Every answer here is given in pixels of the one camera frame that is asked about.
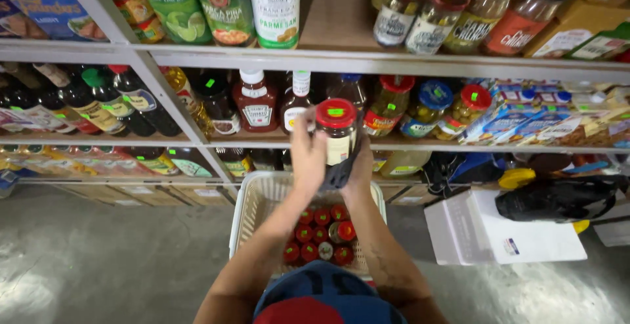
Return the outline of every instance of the pickle jar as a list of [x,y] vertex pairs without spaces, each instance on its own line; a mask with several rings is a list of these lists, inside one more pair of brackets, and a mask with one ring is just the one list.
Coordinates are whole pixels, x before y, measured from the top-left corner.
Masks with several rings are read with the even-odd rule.
[[431,131],[437,139],[452,140],[462,133],[468,125],[481,117],[490,107],[490,93],[479,85],[464,86],[461,93],[453,99],[444,117]]
[[405,40],[413,54],[435,54],[470,0],[427,0]]
[[346,99],[328,99],[315,109],[315,128],[326,132],[326,165],[348,159],[357,143],[357,108]]
[[374,103],[366,111],[363,127],[367,134],[382,137],[391,132],[409,105],[409,91],[416,82],[412,76],[381,76]]
[[405,42],[421,0],[383,0],[376,23],[374,39],[381,46],[398,46]]
[[453,93],[439,80],[431,79],[421,85],[418,102],[409,104],[401,119],[400,132],[406,137],[421,138],[429,134],[453,103]]
[[505,14],[510,0],[471,0],[442,45],[450,54],[475,54]]

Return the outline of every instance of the plastic shopping basket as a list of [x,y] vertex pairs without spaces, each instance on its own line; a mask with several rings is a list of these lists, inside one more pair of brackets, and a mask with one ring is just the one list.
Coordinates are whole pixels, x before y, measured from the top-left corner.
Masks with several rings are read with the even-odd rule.
[[[238,192],[234,219],[232,220],[230,258],[252,236],[254,231],[263,224],[273,209],[287,197],[292,184],[293,176],[285,171],[255,171],[245,177]],[[383,200],[381,188],[372,182],[370,191],[376,206],[381,211],[383,220],[387,223],[385,201]],[[339,191],[325,191],[315,196],[311,201],[310,207],[317,208],[319,205],[330,206],[342,203],[343,199]],[[355,242],[352,250],[355,254],[354,260],[345,269],[360,277],[368,277],[369,272],[366,259],[358,242]],[[296,269],[294,266],[280,265],[274,275],[281,275],[294,269]]]

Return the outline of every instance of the person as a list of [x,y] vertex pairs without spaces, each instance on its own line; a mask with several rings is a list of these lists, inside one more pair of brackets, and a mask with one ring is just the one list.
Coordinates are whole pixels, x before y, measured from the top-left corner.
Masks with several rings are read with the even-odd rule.
[[377,293],[356,275],[321,260],[282,275],[267,288],[290,233],[324,181],[326,134],[309,136],[313,117],[310,109],[295,122],[292,190],[221,270],[193,323],[446,323],[427,281],[372,199],[368,138],[341,194]]

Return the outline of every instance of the blue jar lid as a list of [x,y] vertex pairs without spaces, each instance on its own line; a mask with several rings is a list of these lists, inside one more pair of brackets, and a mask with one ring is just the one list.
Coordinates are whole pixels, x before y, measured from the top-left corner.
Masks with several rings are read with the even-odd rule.
[[421,85],[418,99],[429,109],[444,110],[453,103],[453,93],[443,82],[431,79]]
[[561,91],[557,94],[557,98],[562,100],[563,102],[571,101],[571,93],[568,91]]
[[342,73],[342,80],[349,80],[351,82],[356,82],[359,79],[361,79],[361,74]]
[[533,89],[525,89],[525,90],[521,91],[520,94],[525,99],[533,99],[536,96],[536,92]]

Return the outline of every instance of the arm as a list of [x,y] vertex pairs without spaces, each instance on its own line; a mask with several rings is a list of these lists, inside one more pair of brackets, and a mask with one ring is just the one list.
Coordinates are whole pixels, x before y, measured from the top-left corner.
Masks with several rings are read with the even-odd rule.
[[312,139],[306,126],[306,117],[298,118],[292,135],[292,159],[299,161],[293,189],[221,270],[193,324],[251,322],[290,233],[324,180],[326,134]]
[[446,323],[429,285],[409,255],[394,239],[370,194],[372,151],[364,138],[342,196],[382,299],[403,313],[410,324]]

